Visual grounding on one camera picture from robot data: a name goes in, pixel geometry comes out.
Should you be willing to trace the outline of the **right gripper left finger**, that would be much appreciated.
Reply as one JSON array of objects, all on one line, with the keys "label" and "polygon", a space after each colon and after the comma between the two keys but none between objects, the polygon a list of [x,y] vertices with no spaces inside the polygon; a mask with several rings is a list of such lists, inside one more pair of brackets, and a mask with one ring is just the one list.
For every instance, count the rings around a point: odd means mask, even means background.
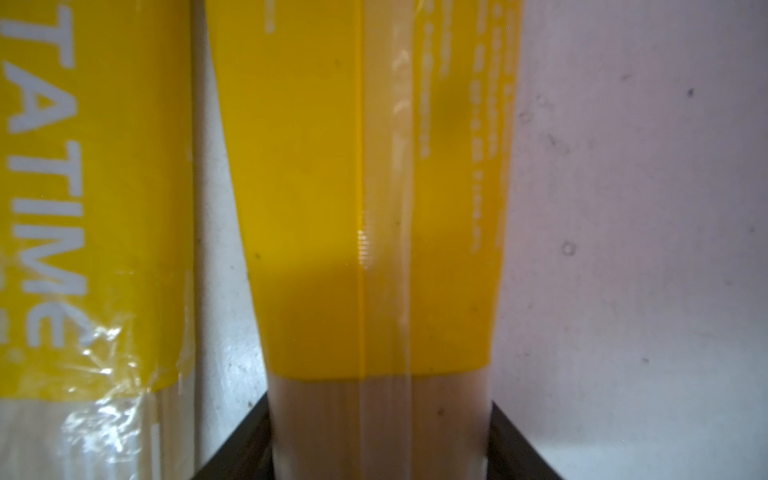
[{"label": "right gripper left finger", "polygon": [[192,480],[274,480],[268,396],[264,394]]}]

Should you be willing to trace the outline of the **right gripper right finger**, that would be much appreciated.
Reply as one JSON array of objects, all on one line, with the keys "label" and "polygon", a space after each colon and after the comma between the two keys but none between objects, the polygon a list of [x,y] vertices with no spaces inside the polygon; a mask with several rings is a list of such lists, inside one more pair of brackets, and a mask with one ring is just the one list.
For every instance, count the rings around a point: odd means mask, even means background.
[{"label": "right gripper right finger", "polygon": [[487,460],[488,480],[562,480],[495,402]]}]

